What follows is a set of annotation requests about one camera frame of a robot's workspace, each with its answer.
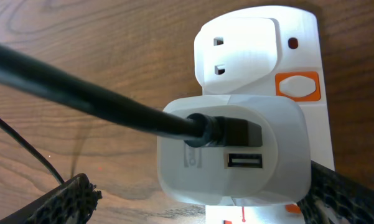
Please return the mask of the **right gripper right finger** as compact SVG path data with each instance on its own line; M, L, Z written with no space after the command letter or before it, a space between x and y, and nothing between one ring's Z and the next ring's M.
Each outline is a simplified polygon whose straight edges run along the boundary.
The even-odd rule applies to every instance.
M374 190L311 162L311 185L297 202L306 223L374 223Z

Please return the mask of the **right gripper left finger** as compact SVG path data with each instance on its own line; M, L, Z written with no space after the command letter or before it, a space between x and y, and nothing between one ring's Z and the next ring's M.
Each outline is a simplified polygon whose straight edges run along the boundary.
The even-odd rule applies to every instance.
M102 199L86 174L65 183L0 220L0 224L86 224Z

